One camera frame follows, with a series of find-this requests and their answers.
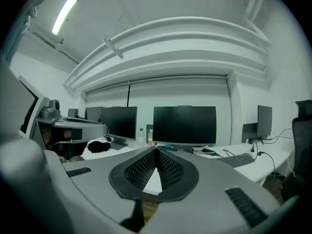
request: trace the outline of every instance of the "cable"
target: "cable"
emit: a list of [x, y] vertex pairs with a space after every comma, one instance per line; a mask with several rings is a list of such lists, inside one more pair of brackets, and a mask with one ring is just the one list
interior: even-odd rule
[[284, 175], [282, 174], [279, 174], [279, 175], [275, 175], [275, 177], [285, 177]]
[[257, 144], [257, 142], [255, 142], [255, 146], [257, 147], [257, 155], [253, 160], [255, 160], [258, 157], [258, 144]]
[[112, 29], [115, 28], [115, 26], [117, 25], [117, 23], [120, 21], [120, 19], [124, 16], [125, 14], [121, 15], [120, 18], [117, 20], [117, 22], [115, 23], [115, 25], [107, 32], [107, 34], [105, 35], [105, 37], [111, 32]]
[[216, 152], [214, 153], [215, 156], [220, 156], [222, 158], [224, 158], [224, 156], [220, 155], [220, 154], [217, 154]]
[[214, 154], [215, 153], [215, 152], [206, 153], [206, 152], [203, 152], [203, 151], [197, 151], [197, 152], [200, 152], [200, 153], [203, 153], [203, 154]]
[[283, 130], [283, 131], [279, 134], [279, 136], [277, 137], [277, 140], [276, 140], [276, 141], [271, 142], [271, 143], [266, 143], [266, 142], [263, 142], [263, 143], [264, 143], [264, 144], [274, 144], [274, 143], [276, 143], [276, 142], [278, 141], [278, 139], [280, 138], [281, 134], [282, 134], [284, 131], [286, 131], [286, 130], [292, 130], [292, 128], [287, 128], [287, 129]]
[[232, 154], [229, 150], [223, 149], [223, 151], [225, 151], [226, 154], [227, 154], [228, 156], [230, 156], [230, 155], [228, 154], [228, 152], [229, 152], [230, 154]]
[[271, 155], [269, 155], [268, 153], [266, 153], [266, 152], [259, 152], [259, 156], [261, 156], [262, 154], [266, 154], [266, 155], [268, 155], [271, 159], [272, 159], [272, 161], [273, 161], [273, 166], [274, 166], [274, 175], [273, 175], [273, 179], [275, 179], [275, 163], [274, 163], [274, 159], [272, 158], [272, 156]]
[[263, 139], [264, 140], [272, 140], [272, 139], [275, 139], [275, 138], [278, 138], [278, 136], [276, 136], [274, 138], [263, 138]]
[[130, 96], [130, 84], [129, 84], [129, 89], [128, 89], [127, 107], [129, 107], [129, 96]]
[[292, 170], [292, 169], [291, 169], [291, 167], [289, 166], [288, 157], [287, 157], [287, 164], [288, 164], [288, 168], [289, 168], [289, 170], [291, 170], [291, 171], [292, 171], [293, 177], [296, 177], [296, 176], [294, 175], [293, 170]]

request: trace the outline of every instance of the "office chair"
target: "office chair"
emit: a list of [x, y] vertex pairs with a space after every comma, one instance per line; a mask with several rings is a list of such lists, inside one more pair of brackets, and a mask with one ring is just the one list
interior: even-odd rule
[[282, 185], [282, 197], [286, 201], [300, 194], [307, 185], [312, 172], [312, 100], [298, 101], [298, 117], [292, 120], [295, 145], [293, 173]]

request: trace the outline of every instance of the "gray plastic surface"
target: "gray plastic surface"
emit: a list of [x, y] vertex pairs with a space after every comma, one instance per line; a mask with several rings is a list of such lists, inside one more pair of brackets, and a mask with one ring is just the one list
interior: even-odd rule
[[131, 217], [135, 202], [122, 199], [109, 182], [110, 171], [119, 163], [128, 160], [147, 148], [115, 155], [107, 158], [63, 163], [66, 171], [89, 167], [92, 171], [71, 177], [79, 190], [101, 211], [113, 220], [121, 222]]
[[100, 124], [98, 122], [92, 122], [83, 120], [84, 122], [70, 122], [66, 121], [66, 118], [59, 118], [54, 122], [52, 127], [56, 128], [67, 128], [67, 129], [82, 129], [82, 138], [77, 140], [72, 140], [72, 143], [83, 143], [88, 142], [92, 139], [103, 137], [107, 134], [107, 126], [105, 124]]
[[270, 215], [279, 208], [265, 189], [232, 167], [183, 151], [171, 152], [192, 162], [199, 172], [197, 186], [178, 202], [161, 203], [142, 233], [242, 233], [250, 228], [225, 190], [240, 187]]
[[[114, 166], [146, 149], [61, 164], [55, 153], [43, 152], [31, 140], [9, 139], [0, 145], [0, 173], [51, 232], [131, 233], [118, 223], [132, 215], [135, 203], [117, 195], [108, 175]], [[171, 153], [196, 166], [198, 184], [183, 200], [160, 203], [140, 233], [247, 232], [247, 222], [224, 192], [234, 186], [240, 187], [267, 215], [279, 208], [269, 192], [230, 166], [183, 151]], [[68, 177], [66, 171], [83, 167], [91, 171]]]
[[[64, 163], [63, 166], [67, 171], [82, 167], [91, 168], [91, 172], [72, 177], [72, 181], [92, 203], [112, 219], [120, 221], [130, 214], [132, 206], [127, 200], [118, 197], [108, 182], [108, 174], [116, 164], [144, 150], [146, 148], [107, 158]], [[198, 184], [182, 201], [160, 203], [141, 233], [248, 231], [250, 227], [247, 222], [225, 193], [226, 189], [235, 186], [239, 186], [267, 215], [279, 208], [278, 202], [269, 192], [230, 166], [183, 151], [171, 153], [192, 162], [197, 167]]]
[[30, 139], [33, 139], [40, 146], [41, 149], [43, 150], [46, 149], [44, 142], [42, 140], [42, 135], [40, 132], [39, 124], [36, 119], [34, 121], [34, 125], [30, 133]]

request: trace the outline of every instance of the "fluorescent light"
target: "fluorescent light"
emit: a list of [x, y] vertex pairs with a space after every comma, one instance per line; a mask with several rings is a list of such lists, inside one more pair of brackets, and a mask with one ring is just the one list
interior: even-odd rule
[[59, 29], [62, 26], [65, 18], [67, 17], [68, 13], [70, 12], [70, 10], [73, 8], [73, 6], [75, 5], [77, 1], [78, 0], [67, 0], [67, 2], [64, 4], [64, 7], [60, 11], [58, 15], [58, 19], [55, 21], [55, 24], [52, 30], [52, 33], [54, 35], [58, 34]]

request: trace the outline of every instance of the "plastic bottle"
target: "plastic bottle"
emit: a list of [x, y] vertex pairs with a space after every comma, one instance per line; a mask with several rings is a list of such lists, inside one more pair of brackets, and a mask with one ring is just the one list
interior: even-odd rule
[[148, 133], [148, 146], [153, 145], [153, 130], [150, 129], [150, 132]]
[[138, 147], [144, 147], [144, 132], [143, 128], [140, 128], [140, 132], [138, 133]]

